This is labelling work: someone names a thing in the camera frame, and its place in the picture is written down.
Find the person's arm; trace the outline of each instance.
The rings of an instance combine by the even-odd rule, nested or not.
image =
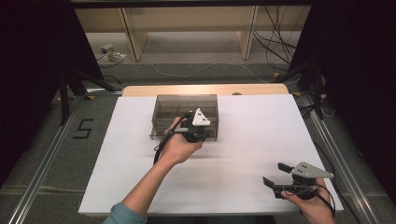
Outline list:
[[[322,178],[317,179],[317,184],[326,187]],[[326,189],[318,188],[318,194],[320,194],[326,201],[330,202],[330,194]],[[311,224],[334,224],[334,218],[330,208],[318,197],[314,197],[310,200],[303,200],[292,195],[290,192],[282,191],[282,196],[300,207],[304,216]]]
[[[171,127],[177,121],[178,118],[175,118]],[[189,143],[180,133],[173,135],[164,146],[160,159],[122,200],[122,203],[139,216],[145,217],[165,176],[175,165],[186,161],[193,152],[202,147],[202,144],[202,142]]]

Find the transparent plastic box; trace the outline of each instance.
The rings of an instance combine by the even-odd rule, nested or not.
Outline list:
[[[211,134],[206,141],[217,141],[219,130],[218,96],[208,95],[158,95],[152,116],[151,139],[161,139],[166,129],[175,117],[183,117],[186,113],[201,108],[206,118],[210,120]]]

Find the white table surface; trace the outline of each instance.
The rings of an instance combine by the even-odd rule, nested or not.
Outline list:
[[[152,166],[151,118],[156,97],[121,97],[79,208],[107,215]],[[279,162],[324,168],[291,95],[218,96],[219,138],[177,165],[157,192],[149,216],[270,215],[296,212],[262,177],[291,184]],[[329,179],[336,210],[343,207]]]

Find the tripod leg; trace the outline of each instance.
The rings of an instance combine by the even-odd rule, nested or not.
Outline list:
[[[89,74],[77,69],[76,67],[70,67],[69,71],[71,73],[79,76],[79,77],[82,77],[82,78],[85,78],[85,79],[89,80],[90,82],[92,82],[92,83],[104,88],[107,91],[121,91],[122,90],[121,88],[114,88],[113,86],[108,85],[104,81],[99,80],[99,79],[97,79],[97,78],[95,78],[95,77],[93,77],[93,76],[91,76],[91,75],[89,75]]]
[[[59,93],[61,95],[61,105],[62,105],[62,120],[61,125],[69,117],[69,101],[67,99],[67,87],[66,87],[66,80],[64,76],[64,71],[61,72],[59,75]]]
[[[302,73],[303,70],[305,70],[308,66],[312,65],[311,62],[305,62],[303,64],[301,64],[300,66],[297,66],[296,68],[292,69],[291,71],[289,71],[285,76],[278,78],[277,80],[275,80],[275,83],[282,83],[286,80],[288,80],[291,77],[294,77],[295,75]]]
[[[323,114],[321,111],[321,71],[320,68],[317,66],[317,71],[316,71],[316,78],[315,78],[315,100],[314,100],[314,105],[315,105],[315,112],[319,116],[320,119],[323,119]]]

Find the aluminum rail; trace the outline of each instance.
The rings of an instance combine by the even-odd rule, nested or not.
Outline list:
[[[59,148],[62,145],[62,142],[64,141],[65,134],[67,133],[70,124],[74,119],[76,111],[78,110],[79,106],[82,103],[82,100],[83,100],[83,96],[78,96],[73,101],[69,118],[65,121],[65,123],[59,128],[58,132],[56,133],[54,139],[52,140],[51,145],[49,146],[46,155],[44,156],[43,161],[40,163],[40,166],[35,172],[33,179],[31,180],[29,186],[21,196],[20,201],[17,203],[14,211],[12,212],[8,224],[22,224],[23,221],[25,220],[35,200],[35,196],[40,190],[40,186],[43,183],[52,165],[52,162],[56,157]]]
[[[303,99],[306,105],[313,104],[312,99],[309,99],[306,96],[304,96]],[[370,202],[364,195],[357,179],[352,174],[351,169],[347,165],[347,162],[345,161],[340,149],[335,144],[332,135],[330,134],[329,129],[326,126],[325,121],[320,119],[314,111],[311,112],[311,117],[315,123],[315,126],[318,129],[320,136],[323,139],[324,144],[326,145],[327,149],[329,149],[333,165],[345,182],[346,188],[349,191],[353,202],[358,208],[362,220],[366,224],[380,223],[377,214],[374,211],[374,208],[370,205]]]

